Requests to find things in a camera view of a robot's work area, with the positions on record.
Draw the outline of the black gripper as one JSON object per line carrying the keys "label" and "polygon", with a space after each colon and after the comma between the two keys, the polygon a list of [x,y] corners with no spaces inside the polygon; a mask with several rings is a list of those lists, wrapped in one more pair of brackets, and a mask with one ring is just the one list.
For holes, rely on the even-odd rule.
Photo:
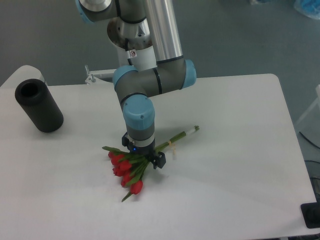
{"label": "black gripper", "polygon": [[152,163],[153,169],[160,168],[162,169],[166,164],[166,155],[164,152],[155,152],[155,144],[151,143],[144,147],[138,147],[133,145],[133,143],[129,139],[129,135],[126,132],[121,138],[122,145],[126,147],[133,157],[129,160],[140,158],[144,156],[149,162]]}

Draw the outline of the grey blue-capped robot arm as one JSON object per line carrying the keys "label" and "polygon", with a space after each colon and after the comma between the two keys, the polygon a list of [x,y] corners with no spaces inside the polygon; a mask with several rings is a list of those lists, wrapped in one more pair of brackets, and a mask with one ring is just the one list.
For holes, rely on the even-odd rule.
{"label": "grey blue-capped robot arm", "polygon": [[122,145],[154,168],[166,163],[155,147],[155,108],[151,97],[195,84],[193,62],[185,59],[170,0],[78,0],[87,23],[107,20],[109,40],[121,50],[112,75],[126,133]]}

